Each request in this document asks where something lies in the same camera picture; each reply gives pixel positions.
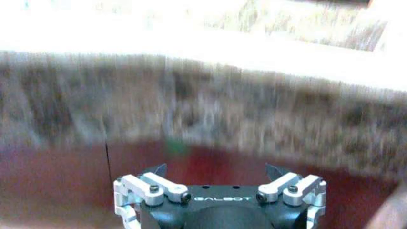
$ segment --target black screw head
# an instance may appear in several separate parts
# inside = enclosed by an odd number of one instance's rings
[[[261,204],[266,203],[268,202],[268,197],[263,193],[258,193],[257,194],[257,200]]]
[[[190,200],[191,200],[191,194],[189,192],[186,192],[181,197],[181,203],[189,204]]]
[[[151,192],[151,193],[158,193],[159,190],[161,190],[161,187],[159,187],[158,185],[151,185],[151,186],[150,186],[150,192]]]
[[[289,186],[289,192],[297,193],[300,191],[300,188],[296,185]]]

